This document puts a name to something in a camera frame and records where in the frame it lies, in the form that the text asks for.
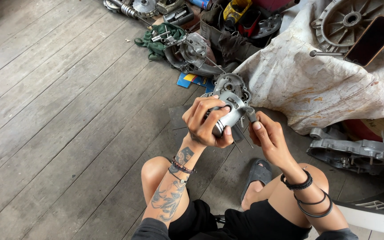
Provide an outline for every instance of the spray can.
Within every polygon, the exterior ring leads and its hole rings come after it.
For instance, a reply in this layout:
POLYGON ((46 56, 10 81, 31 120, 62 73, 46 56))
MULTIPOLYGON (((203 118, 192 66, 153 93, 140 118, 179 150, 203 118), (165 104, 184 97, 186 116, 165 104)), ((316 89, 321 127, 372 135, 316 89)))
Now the spray can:
POLYGON ((207 11, 213 7, 212 0, 189 0, 189 2, 207 11))
POLYGON ((251 0, 232 0, 223 11, 226 25, 232 28, 253 4, 251 0))

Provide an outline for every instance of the yellow tool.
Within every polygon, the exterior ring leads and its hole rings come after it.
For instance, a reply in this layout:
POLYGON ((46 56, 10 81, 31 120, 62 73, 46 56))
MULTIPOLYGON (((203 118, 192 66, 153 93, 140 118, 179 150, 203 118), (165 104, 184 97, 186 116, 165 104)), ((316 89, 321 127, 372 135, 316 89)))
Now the yellow tool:
POLYGON ((248 8, 253 4, 251 0, 232 0, 223 11, 223 19, 228 27, 233 27, 248 8))

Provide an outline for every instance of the black sleeve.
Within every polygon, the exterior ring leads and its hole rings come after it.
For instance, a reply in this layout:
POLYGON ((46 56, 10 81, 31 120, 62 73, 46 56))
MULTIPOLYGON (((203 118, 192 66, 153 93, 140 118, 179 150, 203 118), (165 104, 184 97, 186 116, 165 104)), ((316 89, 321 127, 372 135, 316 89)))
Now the black sleeve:
POLYGON ((336 231, 323 232, 316 240, 358 240, 349 228, 343 228, 336 231))
POLYGON ((167 226, 159 220, 145 218, 136 229, 131 240, 170 240, 167 226))

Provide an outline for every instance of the black shorts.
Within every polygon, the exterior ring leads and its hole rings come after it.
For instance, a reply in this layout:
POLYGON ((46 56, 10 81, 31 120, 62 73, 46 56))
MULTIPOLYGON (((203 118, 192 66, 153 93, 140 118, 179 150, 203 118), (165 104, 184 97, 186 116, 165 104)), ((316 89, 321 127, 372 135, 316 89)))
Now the black shorts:
POLYGON ((251 204, 250 210, 228 209, 224 214, 226 223, 218 229, 209 205, 195 200, 179 219, 170 223, 168 235, 171 240, 187 240, 200 232, 216 239, 302 240, 311 231, 311 228, 298 227, 285 219, 267 199, 251 204))

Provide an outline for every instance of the wooden floor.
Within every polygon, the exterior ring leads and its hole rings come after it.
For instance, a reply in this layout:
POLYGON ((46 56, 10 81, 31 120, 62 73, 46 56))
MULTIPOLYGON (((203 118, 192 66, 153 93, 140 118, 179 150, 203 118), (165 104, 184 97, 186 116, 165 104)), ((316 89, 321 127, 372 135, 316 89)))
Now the wooden floor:
MULTIPOLYGON (((168 109, 204 93, 177 86, 179 71, 167 62, 148 61, 133 41, 145 30, 99 0, 0 1, 0 240, 131 237, 146 207, 141 166, 177 151, 168 109)), ((334 199, 384 190, 312 159, 311 139, 264 111, 283 124, 296 160, 326 173, 334 199)), ((239 208, 250 160, 262 155, 238 145, 244 154, 205 150, 188 184, 214 214, 239 208)))

